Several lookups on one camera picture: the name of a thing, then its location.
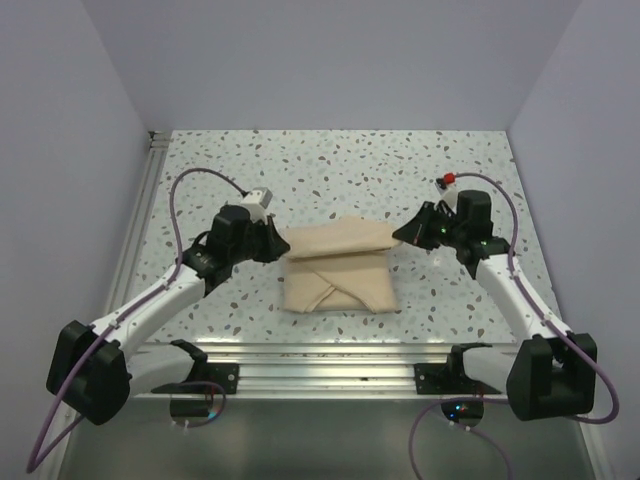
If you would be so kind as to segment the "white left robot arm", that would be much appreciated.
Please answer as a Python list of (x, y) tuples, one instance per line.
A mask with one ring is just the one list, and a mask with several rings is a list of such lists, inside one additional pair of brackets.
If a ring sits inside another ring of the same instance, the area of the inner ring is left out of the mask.
[(72, 321), (59, 334), (46, 388), (91, 423), (111, 420), (127, 400), (158, 391), (210, 390), (206, 354), (185, 340), (156, 352), (140, 347), (168, 321), (208, 296), (244, 261), (263, 264), (290, 249), (260, 203), (225, 205), (205, 244), (182, 253), (152, 287), (89, 325)]

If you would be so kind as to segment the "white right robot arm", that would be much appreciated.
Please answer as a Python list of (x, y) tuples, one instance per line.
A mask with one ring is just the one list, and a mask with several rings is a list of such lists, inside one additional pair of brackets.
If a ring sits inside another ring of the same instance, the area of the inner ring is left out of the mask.
[(597, 346), (544, 310), (526, 277), (517, 271), (512, 246), (493, 232), (490, 196), (464, 190), (457, 205), (425, 202), (396, 229), (394, 239), (425, 251), (454, 249), (463, 265), (494, 302), (518, 339), (514, 357), (487, 343), (455, 345), (445, 366), (430, 377), (468, 392), (482, 384), (503, 393), (520, 420), (586, 414), (594, 405)]

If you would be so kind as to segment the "beige cloth mat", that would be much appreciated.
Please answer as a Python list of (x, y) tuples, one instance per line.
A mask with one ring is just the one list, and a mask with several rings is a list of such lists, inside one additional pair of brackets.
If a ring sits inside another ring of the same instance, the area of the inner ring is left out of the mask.
[(395, 310), (388, 252), (400, 242), (393, 232), (388, 223), (354, 216), (287, 229), (283, 308), (301, 314)]

